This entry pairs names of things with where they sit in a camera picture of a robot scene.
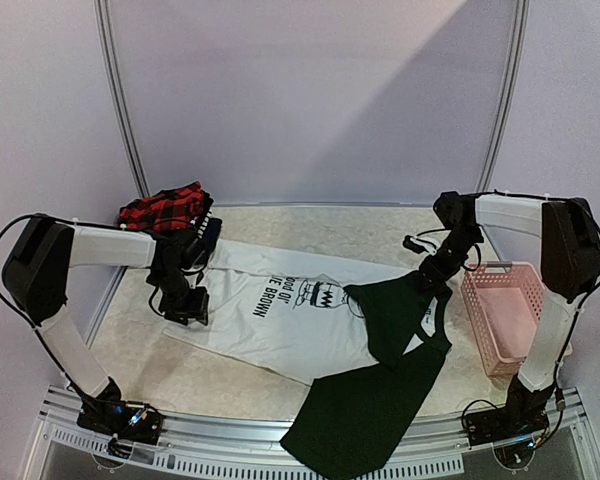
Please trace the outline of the red black plaid shirt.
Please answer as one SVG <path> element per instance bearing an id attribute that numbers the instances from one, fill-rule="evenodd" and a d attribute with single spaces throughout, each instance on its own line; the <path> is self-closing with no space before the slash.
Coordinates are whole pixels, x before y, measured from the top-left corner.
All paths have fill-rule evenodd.
<path id="1" fill-rule="evenodd" d="M 210 206 L 211 197 L 195 181 L 135 199 L 120 208 L 116 225 L 131 231 L 164 233 L 190 227 Z"/>

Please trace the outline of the white cloth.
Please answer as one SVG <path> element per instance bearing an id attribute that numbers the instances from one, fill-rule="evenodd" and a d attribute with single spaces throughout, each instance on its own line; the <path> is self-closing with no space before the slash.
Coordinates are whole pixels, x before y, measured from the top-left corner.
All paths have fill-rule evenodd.
<path id="1" fill-rule="evenodd" d="M 164 335 L 309 385 L 379 364 L 393 369 L 423 345 L 448 350 L 450 292 L 417 272 L 222 240 L 202 279 L 209 323 Z"/>

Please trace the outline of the dark green garment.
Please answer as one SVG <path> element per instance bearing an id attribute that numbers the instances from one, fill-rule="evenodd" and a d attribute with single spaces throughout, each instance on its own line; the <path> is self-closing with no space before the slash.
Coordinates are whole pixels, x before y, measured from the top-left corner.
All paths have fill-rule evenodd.
<path id="1" fill-rule="evenodd" d="M 434 386 L 451 343 L 445 309 L 452 291 L 421 292 L 418 271 L 346 294 L 360 307 L 375 362 L 313 381 L 280 441 L 300 463 L 328 479 L 381 469 Z"/>

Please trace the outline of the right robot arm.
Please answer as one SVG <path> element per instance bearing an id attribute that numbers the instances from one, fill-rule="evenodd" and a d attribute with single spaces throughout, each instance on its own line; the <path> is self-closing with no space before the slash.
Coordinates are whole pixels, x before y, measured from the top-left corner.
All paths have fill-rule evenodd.
<path id="1" fill-rule="evenodd" d="M 558 372 L 580 311 L 600 287 L 600 227 L 581 197 L 521 193 L 440 194 L 433 211 L 448 235 L 418 268 L 422 290 L 439 290 L 458 273 L 481 230 L 495 227 L 536 236 L 544 299 L 529 354 L 507 391 L 497 427 L 517 436 L 532 424 L 557 386 Z"/>

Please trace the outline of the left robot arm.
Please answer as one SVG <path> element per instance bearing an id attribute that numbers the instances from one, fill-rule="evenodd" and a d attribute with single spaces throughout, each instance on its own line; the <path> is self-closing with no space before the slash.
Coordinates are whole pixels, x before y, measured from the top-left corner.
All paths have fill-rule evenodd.
<path id="1" fill-rule="evenodd" d="M 32 327 L 43 348 L 82 397 L 96 398 L 91 419 L 108 434 L 128 426 L 128 412 L 115 382 L 86 346 L 68 308 L 71 269 L 111 266 L 146 269 L 148 283 L 161 294 L 164 319 L 187 326 L 209 322 L 209 294 L 194 286 L 200 237 L 193 229 L 173 234 L 71 222 L 46 214 L 19 217 L 24 227 L 2 268 L 0 292 Z"/>

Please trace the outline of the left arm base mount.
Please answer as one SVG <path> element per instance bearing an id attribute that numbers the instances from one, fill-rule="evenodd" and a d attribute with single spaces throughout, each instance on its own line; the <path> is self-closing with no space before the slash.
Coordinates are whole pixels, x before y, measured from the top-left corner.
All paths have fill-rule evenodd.
<path id="1" fill-rule="evenodd" d="M 83 397 L 77 425 L 119 440 L 157 445 L 164 419 L 148 403 Z"/>

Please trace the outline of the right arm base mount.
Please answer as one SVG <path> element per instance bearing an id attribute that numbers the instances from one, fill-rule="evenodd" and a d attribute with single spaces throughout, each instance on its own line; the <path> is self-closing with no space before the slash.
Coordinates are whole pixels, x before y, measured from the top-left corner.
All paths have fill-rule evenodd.
<path id="1" fill-rule="evenodd" d="M 551 426 L 544 409 L 532 414 L 528 420 L 510 423 L 504 407 L 478 399 L 470 402 L 462 411 L 460 422 L 471 446 L 497 443 L 508 439 L 529 439 L 527 447 L 537 449 L 550 440 L 561 426 L 566 401 L 556 400 L 558 420 Z"/>

